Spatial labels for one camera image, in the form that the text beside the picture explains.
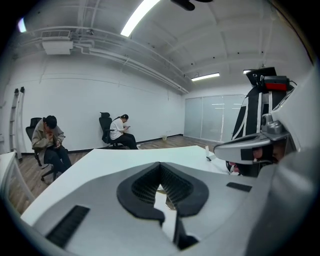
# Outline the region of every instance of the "black rubber pad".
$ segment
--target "black rubber pad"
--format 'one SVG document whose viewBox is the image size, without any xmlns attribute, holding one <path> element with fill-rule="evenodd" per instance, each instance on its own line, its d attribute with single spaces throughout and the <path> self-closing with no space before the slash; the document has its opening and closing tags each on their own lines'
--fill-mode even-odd
<svg viewBox="0 0 320 256">
<path fill-rule="evenodd" d="M 236 190 L 245 191 L 245 192 L 250 192 L 250 190 L 252 188 L 252 186 L 243 185 L 243 184 L 234 183 L 234 182 L 229 182 L 226 186 L 233 188 L 233 189 L 236 189 Z"/>
<path fill-rule="evenodd" d="M 76 205 L 55 226 L 46 238 L 56 246 L 64 248 L 89 211 L 89 208 Z"/>
</svg>

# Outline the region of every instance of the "glass wall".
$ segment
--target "glass wall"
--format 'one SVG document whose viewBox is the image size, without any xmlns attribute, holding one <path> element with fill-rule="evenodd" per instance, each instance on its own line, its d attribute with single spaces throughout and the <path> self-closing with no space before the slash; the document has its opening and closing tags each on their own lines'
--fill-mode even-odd
<svg viewBox="0 0 320 256">
<path fill-rule="evenodd" d="M 224 95 L 185 100 L 184 135 L 215 142 L 232 139 L 245 95 Z"/>
</svg>

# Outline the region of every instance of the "baseboard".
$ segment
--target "baseboard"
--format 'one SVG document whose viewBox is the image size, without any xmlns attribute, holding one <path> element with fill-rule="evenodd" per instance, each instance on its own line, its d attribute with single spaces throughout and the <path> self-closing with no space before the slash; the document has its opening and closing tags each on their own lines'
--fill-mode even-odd
<svg viewBox="0 0 320 256">
<path fill-rule="evenodd" d="M 176 136 L 183 136 L 183 134 L 176 134 L 176 135 L 170 135 L 167 138 L 171 138 L 171 137 L 176 137 Z M 154 141 L 159 141 L 162 140 L 161 138 L 153 138 L 153 139 L 148 139 L 148 140 L 143 140 L 143 141 L 137 141 L 137 144 L 142 144 L 142 143 L 147 143 L 147 142 L 154 142 Z M 104 146 L 104 147 L 97 147 L 98 150 L 111 150 L 113 148 L 112 145 L 110 146 Z M 70 154 L 74 154 L 74 153 L 84 153 L 84 152 L 90 152 L 94 150 L 94 148 L 88 148 L 88 149 L 80 149 L 80 150 L 69 150 L 68 153 Z M 21 155 L 23 156 L 33 156 L 35 153 L 29 153 L 29 152 L 25 152 L 25 153 L 21 153 Z"/>
</svg>

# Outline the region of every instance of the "office chair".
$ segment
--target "office chair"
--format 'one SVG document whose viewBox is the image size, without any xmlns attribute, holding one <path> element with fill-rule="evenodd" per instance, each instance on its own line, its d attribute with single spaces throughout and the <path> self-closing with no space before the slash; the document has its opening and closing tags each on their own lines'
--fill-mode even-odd
<svg viewBox="0 0 320 256">
<path fill-rule="evenodd" d="M 114 131 L 113 129 L 110 129 L 110 125 L 112 123 L 110 114 L 107 112 L 100 112 L 100 113 L 101 113 L 101 117 L 99 117 L 99 122 L 103 131 L 103 135 L 101 139 L 106 144 L 112 144 L 113 149 L 120 149 L 120 147 L 118 146 L 118 143 L 114 142 L 110 138 L 110 132 Z"/>
<path fill-rule="evenodd" d="M 31 118 L 30 120 L 30 126 L 26 127 L 25 128 L 25 131 L 26 131 L 26 134 L 28 135 L 30 141 L 32 141 L 32 136 L 34 134 L 34 131 L 35 131 L 35 128 L 37 126 L 37 124 L 39 123 L 39 121 L 41 120 L 42 118 L 41 117 L 34 117 L 34 118 Z M 38 162 L 38 165 L 40 167 L 42 167 L 42 164 L 40 162 L 40 159 L 39 159 L 39 152 L 34 149 L 34 158 L 37 160 Z M 49 164 L 47 164 L 45 167 L 41 168 L 41 170 L 47 168 L 49 166 Z M 54 169 L 54 166 L 52 165 L 51 166 L 51 169 L 49 171 L 47 171 L 44 175 L 41 176 L 41 181 L 45 181 L 44 177 L 45 176 L 48 176 L 50 174 L 53 174 L 53 181 L 56 180 L 56 177 L 57 177 L 57 171 L 55 171 Z"/>
</svg>

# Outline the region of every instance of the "ceiling light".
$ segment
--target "ceiling light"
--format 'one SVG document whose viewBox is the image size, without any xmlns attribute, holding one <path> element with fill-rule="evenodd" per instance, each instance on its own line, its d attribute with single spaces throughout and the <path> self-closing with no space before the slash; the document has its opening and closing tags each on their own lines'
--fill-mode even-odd
<svg viewBox="0 0 320 256">
<path fill-rule="evenodd" d="M 141 19 L 150 11 L 152 7 L 156 5 L 160 0 L 143 0 L 143 2 L 138 6 L 138 8 L 131 15 L 127 23 L 125 24 L 121 35 L 128 37 L 131 32 L 135 29 L 136 25 L 141 21 Z"/>
<path fill-rule="evenodd" d="M 214 73 L 214 74 L 207 74 L 207 75 L 204 75 L 204 76 L 199 76 L 199 77 L 196 77 L 196 78 L 192 78 L 191 80 L 192 81 L 198 81 L 198 80 L 202 80 L 202 79 L 206 79 L 206 78 L 214 78 L 214 77 L 219 77 L 220 74 L 219 73 Z"/>
<path fill-rule="evenodd" d="M 24 18 L 22 18 L 22 19 L 19 20 L 19 22 L 18 22 L 18 28 L 19 28 L 19 31 L 20 31 L 21 33 L 27 31 L 26 26 L 25 26 L 25 22 L 24 22 Z"/>
</svg>

